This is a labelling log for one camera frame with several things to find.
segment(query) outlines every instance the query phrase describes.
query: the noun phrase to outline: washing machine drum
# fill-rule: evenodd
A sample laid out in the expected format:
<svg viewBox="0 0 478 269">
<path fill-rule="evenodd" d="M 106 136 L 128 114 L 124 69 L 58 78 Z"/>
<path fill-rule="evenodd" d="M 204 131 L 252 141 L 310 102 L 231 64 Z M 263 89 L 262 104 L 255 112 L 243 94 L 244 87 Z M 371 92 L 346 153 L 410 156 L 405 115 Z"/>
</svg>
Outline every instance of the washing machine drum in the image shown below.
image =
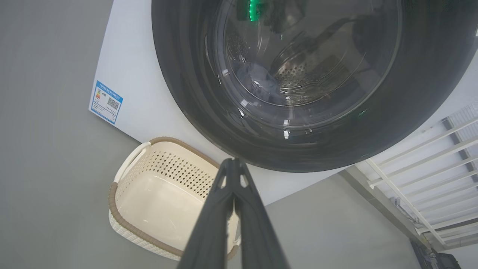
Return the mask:
<svg viewBox="0 0 478 269">
<path fill-rule="evenodd" d="M 389 148 L 468 66 L 474 0 L 152 2 L 154 44 L 188 120 L 253 165 L 312 172 Z"/>
</svg>

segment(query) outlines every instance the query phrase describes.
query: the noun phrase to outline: front-load washing machine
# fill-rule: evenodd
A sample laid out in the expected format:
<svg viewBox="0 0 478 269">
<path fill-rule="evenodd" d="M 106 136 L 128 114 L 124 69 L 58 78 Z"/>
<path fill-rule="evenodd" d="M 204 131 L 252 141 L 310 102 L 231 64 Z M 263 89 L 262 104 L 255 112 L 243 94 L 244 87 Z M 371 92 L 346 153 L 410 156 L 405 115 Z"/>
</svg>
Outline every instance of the front-load washing machine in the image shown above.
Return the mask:
<svg viewBox="0 0 478 269">
<path fill-rule="evenodd" d="M 464 106 L 477 25 L 473 0 L 115 0 L 89 109 L 244 159 L 268 204 Z"/>
</svg>

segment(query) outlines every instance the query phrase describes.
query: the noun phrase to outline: black clamp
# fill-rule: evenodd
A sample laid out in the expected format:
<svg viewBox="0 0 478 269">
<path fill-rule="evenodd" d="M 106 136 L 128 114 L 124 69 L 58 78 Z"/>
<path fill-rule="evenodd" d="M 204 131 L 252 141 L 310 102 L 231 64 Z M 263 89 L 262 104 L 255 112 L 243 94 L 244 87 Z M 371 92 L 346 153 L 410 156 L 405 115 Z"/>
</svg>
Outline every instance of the black clamp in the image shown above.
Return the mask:
<svg viewBox="0 0 478 269">
<path fill-rule="evenodd" d="M 227 219 L 233 210 L 240 218 L 242 267 L 290 269 L 249 170 L 239 159 L 222 162 L 177 268 L 226 268 Z"/>
</svg>

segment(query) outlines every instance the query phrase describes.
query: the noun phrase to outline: white laundry basket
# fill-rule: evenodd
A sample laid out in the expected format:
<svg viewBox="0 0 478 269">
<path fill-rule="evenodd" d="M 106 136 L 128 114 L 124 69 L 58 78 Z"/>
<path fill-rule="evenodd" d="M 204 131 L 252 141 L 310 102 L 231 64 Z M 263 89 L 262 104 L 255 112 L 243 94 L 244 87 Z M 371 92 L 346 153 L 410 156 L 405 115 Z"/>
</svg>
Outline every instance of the white laundry basket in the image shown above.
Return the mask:
<svg viewBox="0 0 478 269">
<path fill-rule="evenodd" d="M 196 224 L 219 164 L 174 138 L 137 147 L 110 187 L 109 222 L 129 241 L 179 260 Z M 228 259 L 238 249 L 239 218 L 228 221 Z"/>
</svg>

